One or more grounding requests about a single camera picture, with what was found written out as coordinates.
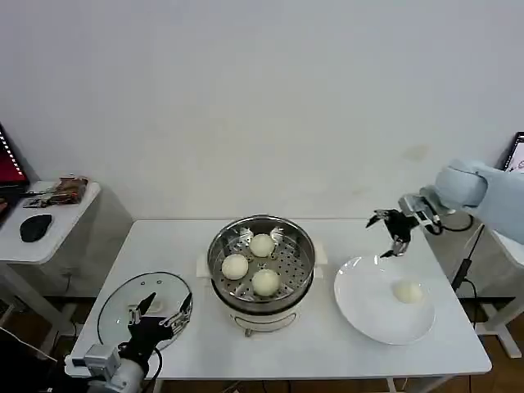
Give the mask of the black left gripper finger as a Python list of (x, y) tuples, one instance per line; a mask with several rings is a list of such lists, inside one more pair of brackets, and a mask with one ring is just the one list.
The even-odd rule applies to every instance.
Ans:
[(152, 292), (148, 297), (141, 300), (133, 309), (129, 310), (129, 327), (134, 325), (152, 326), (156, 323), (156, 318), (147, 314), (155, 297), (156, 293)]
[(192, 313), (192, 293), (189, 293), (177, 310), (164, 317), (159, 324), (171, 328), (173, 332), (181, 332), (189, 323)]

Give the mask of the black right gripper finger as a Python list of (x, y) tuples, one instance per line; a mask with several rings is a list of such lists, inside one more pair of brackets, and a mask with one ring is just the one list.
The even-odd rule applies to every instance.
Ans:
[(398, 257), (402, 256), (409, 244), (407, 242), (402, 241), (401, 239), (396, 239), (392, 242), (391, 248), (380, 255), (381, 258), (390, 258), (390, 257)]
[(391, 218), (391, 215), (394, 213), (393, 210), (383, 210), (378, 209), (373, 212), (372, 217), (368, 220), (366, 227), (369, 228), (372, 225), (378, 223), (379, 221), (388, 222)]

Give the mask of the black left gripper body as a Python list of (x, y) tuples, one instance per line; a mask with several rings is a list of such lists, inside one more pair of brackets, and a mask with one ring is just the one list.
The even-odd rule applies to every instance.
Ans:
[(130, 339), (121, 349), (121, 358), (139, 365), (148, 365), (157, 345), (173, 338), (173, 328), (162, 321), (161, 317), (144, 316), (138, 323), (129, 323)]

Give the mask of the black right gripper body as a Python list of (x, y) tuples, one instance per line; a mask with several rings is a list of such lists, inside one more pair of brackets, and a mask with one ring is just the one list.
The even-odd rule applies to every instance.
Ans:
[(398, 210), (386, 212), (386, 228), (393, 241), (411, 242), (411, 231), (418, 226), (413, 216), (406, 216)]

